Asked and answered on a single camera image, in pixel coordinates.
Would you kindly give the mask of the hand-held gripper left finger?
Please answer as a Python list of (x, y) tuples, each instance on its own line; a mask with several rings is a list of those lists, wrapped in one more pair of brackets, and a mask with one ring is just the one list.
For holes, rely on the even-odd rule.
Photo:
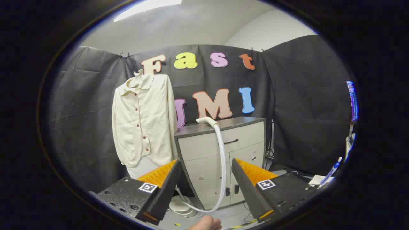
[(181, 172), (180, 160), (173, 160), (138, 179), (120, 179), (97, 193), (96, 199), (129, 218), (159, 225), (174, 196)]

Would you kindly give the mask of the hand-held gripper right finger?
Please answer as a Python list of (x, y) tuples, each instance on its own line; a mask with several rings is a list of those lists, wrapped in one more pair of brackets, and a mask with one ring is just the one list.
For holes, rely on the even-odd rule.
[(316, 187), (295, 173), (278, 176), (236, 158), (231, 162), (231, 172), (251, 214), (259, 223), (288, 217), (318, 193)]

